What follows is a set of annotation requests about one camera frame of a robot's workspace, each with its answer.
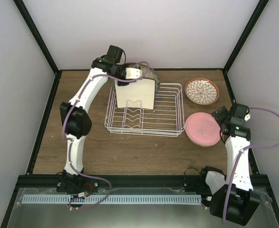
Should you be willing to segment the pink round plate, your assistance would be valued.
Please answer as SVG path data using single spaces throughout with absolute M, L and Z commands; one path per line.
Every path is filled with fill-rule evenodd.
M 208 113 L 197 112 L 185 121 L 185 132 L 189 139 L 198 143 L 215 143 L 220 141 L 220 127 Z

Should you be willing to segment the cream square plate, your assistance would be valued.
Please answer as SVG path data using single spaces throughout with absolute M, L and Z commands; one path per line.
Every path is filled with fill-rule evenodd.
M 144 78 L 126 86 L 115 82 L 116 103 L 118 108 L 142 108 L 153 110 L 155 81 Z

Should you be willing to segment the floral plate with orange rim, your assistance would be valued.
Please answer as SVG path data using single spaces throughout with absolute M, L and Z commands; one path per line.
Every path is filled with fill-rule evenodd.
M 188 81 L 184 91 L 189 100 L 199 105 L 211 105 L 220 95 L 217 85 L 205 78 L 194 78 Z

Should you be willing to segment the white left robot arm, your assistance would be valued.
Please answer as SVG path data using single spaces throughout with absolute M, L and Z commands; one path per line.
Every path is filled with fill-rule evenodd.
M 92 127 L 92 121 L 88 116 L 92 101 L 110 78 L 123 86 L 129 84 L 126 80 L 126 70 L 119 64 L 122 56 L 125 56 L 125 51 L 111 45 L 105 55 L 92 62 L 89 74 L 79 91 L 69 102 L 62 102 L 60 105 L 62 137 L 67 141 L 64 172 L 72 175 L 67 185 L 74 192 L 81 191 L 84 186 L 84 179 L 78 175 L 83 171 L 84 142 Z

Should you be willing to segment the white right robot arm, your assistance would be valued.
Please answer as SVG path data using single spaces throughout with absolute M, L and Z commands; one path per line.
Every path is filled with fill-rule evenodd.
M 247 225 L 260 204 L 260 197 L 253 191 L 250 180 L 248 146 L 251 132 L 245 127 L 249 112 L 248 106 L 232 103 L 230 109 L 223 106 L 212 113 L 227 150 L 227 173 L 206 166 L 198 179 L 201 190 L 211 191 L 211 199 L 202 201 L 210 214 L 221 218 L 222 222 L 241 226 Z

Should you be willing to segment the dark speckled round plate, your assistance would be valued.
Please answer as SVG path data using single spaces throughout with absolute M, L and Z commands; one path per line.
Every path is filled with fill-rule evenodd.
M 144 72 L 147 70 L 147 65 L 143 64 L 143 63 L 125 63 L 122 64 L 123 68 L 127 68 L 127 67 L 131 67 L 131 68 L 138 68 L 143 70 Z M 145 79 L 151 79 L 155 81 L 155 93 L 158 92 L 159 88 L 160 88 L 160 78 L 157 75 L 157 73 L 155 72 L 154 69 L 149 68 L 149 72 L 144 76 Z M 115 91 L 115 80 L 114 79 L 110 79 L 110 85 L 111 88 Z

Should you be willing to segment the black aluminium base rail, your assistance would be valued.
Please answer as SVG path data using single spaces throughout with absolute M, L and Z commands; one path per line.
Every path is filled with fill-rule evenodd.
M 112 188 L 183 188 L 186 192 L 210 194 L 209 187 L 200 175 L 104 175 Z M 81 192 L 87 186 L 77 187 L 68 183 L 61 175 L 32 174 L 20 175 L 17 188 L 57 188 L 59 192 Z

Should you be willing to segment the black left frame post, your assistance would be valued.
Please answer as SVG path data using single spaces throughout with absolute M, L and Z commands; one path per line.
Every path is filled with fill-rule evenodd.
M 23 20 L 25 21 L 27 27 L 29 28 L 33 38 L 35 39 L 37 45 L 39 46 L 42 54 L 44 55 L 47 63 L 49 64 L 51 70 L 53 71 L 53 73 L 55 75 L 58 74 L 59 69 L 53 59 L 53 57 L 51 56 L 51 53 L 49 51 L 49 49 L 47 48 L 34 20 L 32 19 L 24 1 L 22 0 L 13 0 L 15 6 L 17 7 L 17 9 L 19 10 Z

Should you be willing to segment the black frame post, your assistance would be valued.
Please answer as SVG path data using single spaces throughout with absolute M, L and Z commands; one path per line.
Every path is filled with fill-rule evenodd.
M 227 74 L 232 67 L 234 61 L 236 60 L 238 54 L 240 53 L 241 49 L 243 48 L 246 40 L 248 39 L 249 35 L 251 34 L 253 28 L 255 27 L 257 21 L 259 20 L 261 14 L 263 13 L 264 9 L 266 8 L 269 0 L 259 0 L 258 4 L 256 5 L 253 13 L 251 14 L 244 30 L 241 33 L 240 38 L 238 39 L 232 53 L 230 54 L 224 68 L 223 72 Z
M 47 48 L 34 20 L 32 19 L 24 1 L 22 0 L 13 0 L 15 6 L 17 7 L 17 9 L 19 10 L 23 20 L 25 21 L 27 27 L 29 28 L 33 38 L 35 39 L 37 45 L 39 46 L 42 54 L 44 55 L 47 63 L 49 64 L 51 70 L 53 71 L 53 73 L 55 75 L 58 74 L 59 69 L 53 59 L 53 57 L 51 56 L 51 53 L 49 51 L 49 49 Z

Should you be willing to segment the black right frame post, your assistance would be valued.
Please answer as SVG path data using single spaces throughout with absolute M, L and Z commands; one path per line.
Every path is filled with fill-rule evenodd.
M 238 39 L 232 53 L 230 54 L 224 68 L 223 72 L 227 74 L 232 67 L 234 61 L 236 60 L 238 54 L 240 53 L 241 49 L 243 48 L 246 40 L 248 39 L 249 35 L 251 34 L 253 28 L 255 27 L 257 21 L 259 20 L 261 14 L 263 13 L 264 9 L 266 8 L 269 0 L 259 0 L 258 4 L 256 5 L 253 13 L 251 14 L 244 30 L 241 33 L 240 38 Z

